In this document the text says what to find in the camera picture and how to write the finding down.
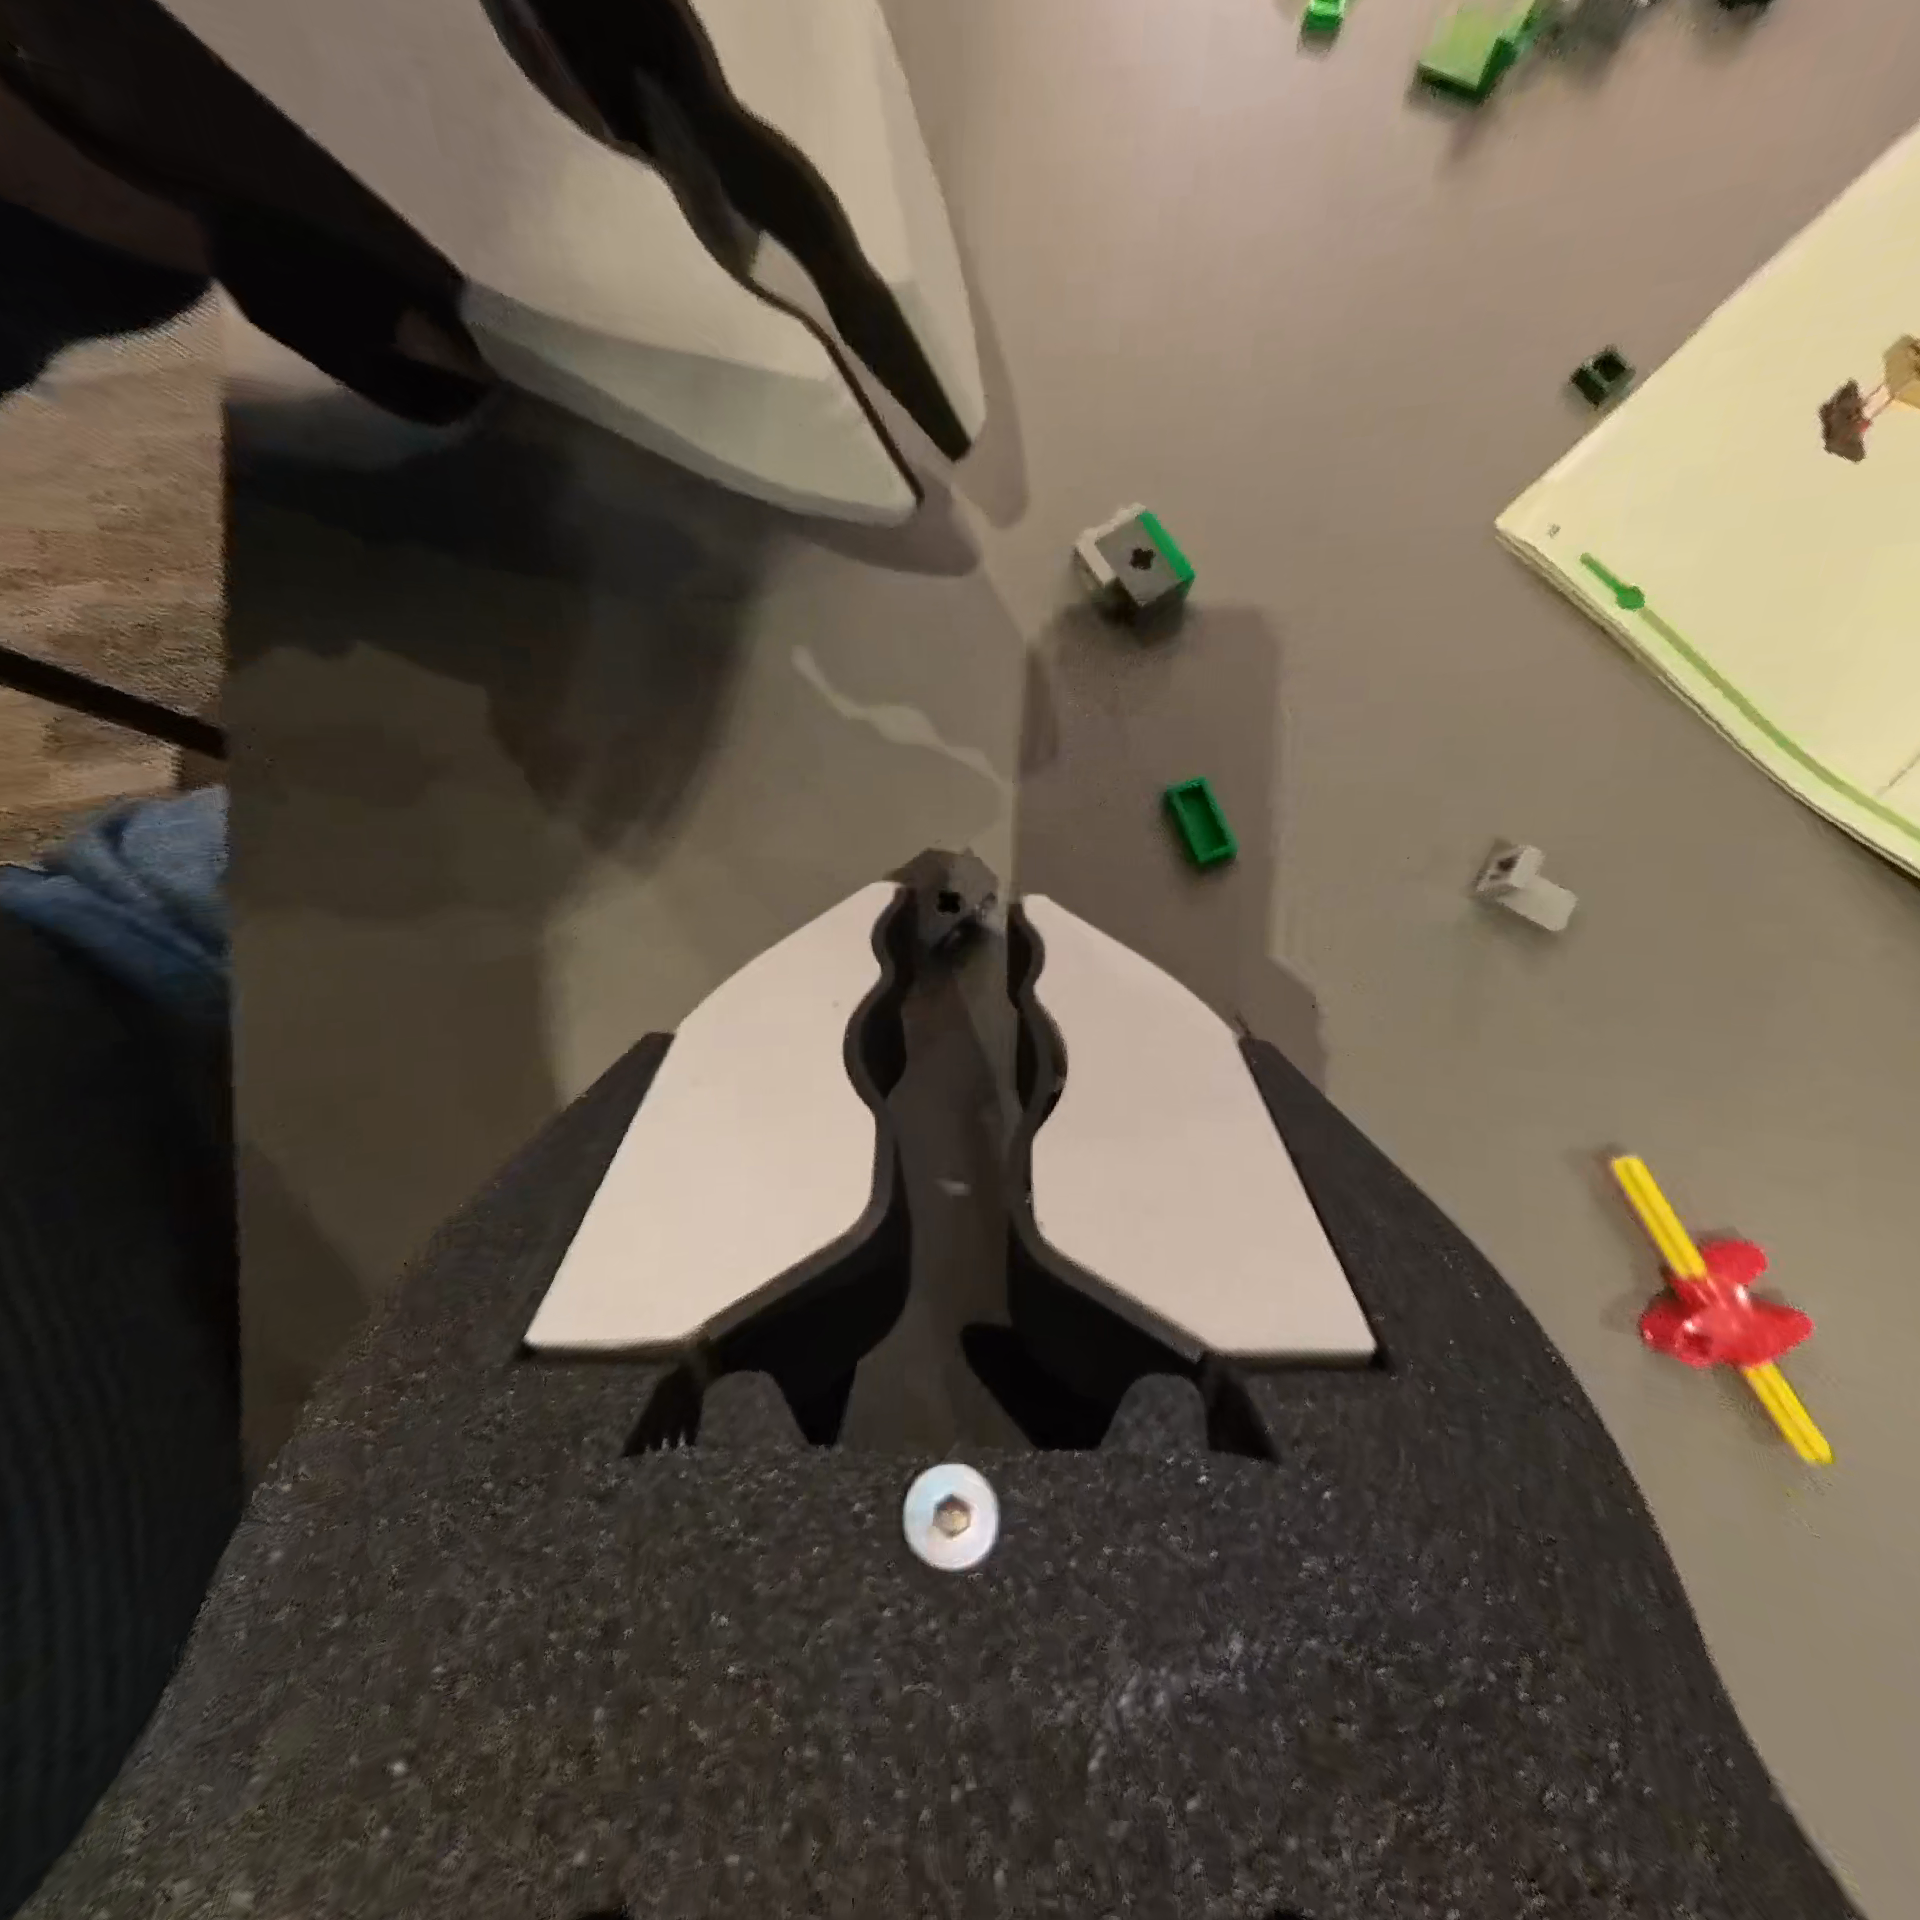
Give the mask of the red propeller on yellow axle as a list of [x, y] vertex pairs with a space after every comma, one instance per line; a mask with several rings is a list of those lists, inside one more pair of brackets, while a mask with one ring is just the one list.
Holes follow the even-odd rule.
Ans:
[[[1649, 1168], [1638, 1156], [1616, 1156], [1608, 1162], [1608, 1174], [1613, 1176], [1621, 1201], [1627, 1205], [1634, 1220], [1641, 1225], [1641, 1232], [1648, 1238], [1649, 1248], [1657, 1257], [1660, 1276], [1667, 1271], [1675, 1271], [1684, 1276], [1700, 1271], [1700, 1253], [1697, 1245], [1705, 1239], [1692, 1239], [1692, 1234], [1684, 1228], [1681, 1216], [1673, 1212], [1671, 1201], [1667, 1199], [1665, 1190], [1653, 1181]], [[1757, 1293], [1770, 1299], [1763, 1292], [1765, 1277], [1753, 1286]], [[1775, 1433], [1784, 1440], [1788, 1451], [1807, 1467], [1830, 1467], [1834, 1462], [1834, 1451], [1828, 1443], [1826, 1433], [1810, 1422], [1802, 1397], [1789, 1387], [1782, 1361], [1751, 1367], [1744, 1373], [1736, 1373], [1731, 1367], [1714, 1367], [1714, 1370], [1692, 1370], [1697, 1375], [1731, 1375], [1738, 1377], [1753, 1402], [1763, 1410]]]

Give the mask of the dark metal bar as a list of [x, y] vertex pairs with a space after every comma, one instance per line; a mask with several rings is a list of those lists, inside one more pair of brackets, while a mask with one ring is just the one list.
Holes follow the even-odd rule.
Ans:
[[160, 701], [96, 682], [53, 660], [1, 647], [1, 689], [60, 713], [159, 740], [200, 759], [227, 759], [227, 733], [217, 722], [168, 708]]

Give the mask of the pile of green toy bricks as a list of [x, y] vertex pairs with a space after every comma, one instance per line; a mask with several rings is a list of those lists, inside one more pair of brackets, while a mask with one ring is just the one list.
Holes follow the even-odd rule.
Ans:
[[1428, 98], [1484, 103], [1537, 42], [1566, 26], [1579, 2], [1456, 2], [1435, 21], [1413, 85]]

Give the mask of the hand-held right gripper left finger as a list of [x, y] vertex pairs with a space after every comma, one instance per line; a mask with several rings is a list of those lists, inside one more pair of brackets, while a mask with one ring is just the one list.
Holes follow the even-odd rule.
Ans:
[[846, 1036], [895, 903], [864, 884], [691, 1011], [525, 1329], [532, 1352], [686, 1349], [856, 1228], [876, 1121]]

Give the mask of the person's blue jeans leg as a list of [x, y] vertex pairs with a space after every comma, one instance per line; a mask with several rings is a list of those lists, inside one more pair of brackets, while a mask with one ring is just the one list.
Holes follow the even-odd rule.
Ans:
[[1, 908], [176, 1025], [227, 1026], [227, 787], [114, 804], [4, 863]]

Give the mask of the light grey toy brick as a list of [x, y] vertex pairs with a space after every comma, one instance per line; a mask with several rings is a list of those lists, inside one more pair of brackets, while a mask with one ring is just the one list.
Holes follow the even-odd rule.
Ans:
[[1473, 896], [1496, 907], [1544, 935], [1567, 933], [1577, 898], [1545, 876], [1545, 857], [1534, 844], [1498, 844], [1483, 862]]

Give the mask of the red toy propeller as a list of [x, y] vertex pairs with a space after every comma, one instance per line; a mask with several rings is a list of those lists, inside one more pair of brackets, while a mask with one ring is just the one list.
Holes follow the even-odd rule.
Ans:
[[1667, 1271], [1661, 1292], [1638, 1319], [1641, 1343], [1692, 1370], [1753, 1370], [1777, 1362], [1814, 1335], [1804, 1310], [1753, 1292], [1769, 1272], [1751, 1239], [1714, 1238], [1697, 1245], [1700, 1271]]

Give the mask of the person's black ribbed garment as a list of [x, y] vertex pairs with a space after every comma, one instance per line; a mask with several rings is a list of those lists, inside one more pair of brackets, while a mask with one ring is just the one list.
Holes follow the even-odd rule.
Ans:
[[241, 1511], [227, 1033], [1, 943], [1, 1912], [78, 1838]]

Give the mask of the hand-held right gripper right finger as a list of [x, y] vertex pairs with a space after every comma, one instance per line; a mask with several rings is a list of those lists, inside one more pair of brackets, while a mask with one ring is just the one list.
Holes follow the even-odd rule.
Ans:
[[1353, 1367], [1375, 1332], [1233, 1031], [1048, 896], [1006, 920], [1006, 1309], [1049, 1370]]

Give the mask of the grey and green toy brick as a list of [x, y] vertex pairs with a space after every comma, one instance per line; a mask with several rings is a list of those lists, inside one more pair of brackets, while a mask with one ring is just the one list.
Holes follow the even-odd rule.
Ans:
[[1108, 520], [1082, 531], [1073, 562], [1093, 601], [1126, 619], [1166, 617], [1179, 611], [1195, 567], [1146, 506], [1129, 504]]

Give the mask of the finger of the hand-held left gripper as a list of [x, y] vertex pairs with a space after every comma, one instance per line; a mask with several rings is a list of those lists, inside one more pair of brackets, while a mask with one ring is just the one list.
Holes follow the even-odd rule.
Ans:
[[966, 280], [881, 9], [665, 6], [658, 74], [730, 210], [924, 440], [965, 460], [985, 423]]
[[165, 13], [453, 268], [507, 383], [792, 513], [901, 525], [915, 480], [817, 331], [728, 274], [470, 2]]

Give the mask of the pale green instruction booklet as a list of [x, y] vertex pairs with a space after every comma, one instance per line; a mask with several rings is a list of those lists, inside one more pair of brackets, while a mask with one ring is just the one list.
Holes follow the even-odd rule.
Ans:
[[1496, 534], [1770, 781], [1918, 876], [1918, 132]]

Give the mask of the dark grey toy brick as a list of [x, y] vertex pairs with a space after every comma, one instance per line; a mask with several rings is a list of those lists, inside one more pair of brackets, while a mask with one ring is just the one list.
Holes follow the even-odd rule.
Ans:
[[997, 876], [971, 850], [929, 848], [889, 880], [911, 896], [915, 949], [924, 958], [948, 956], [997, 924]]

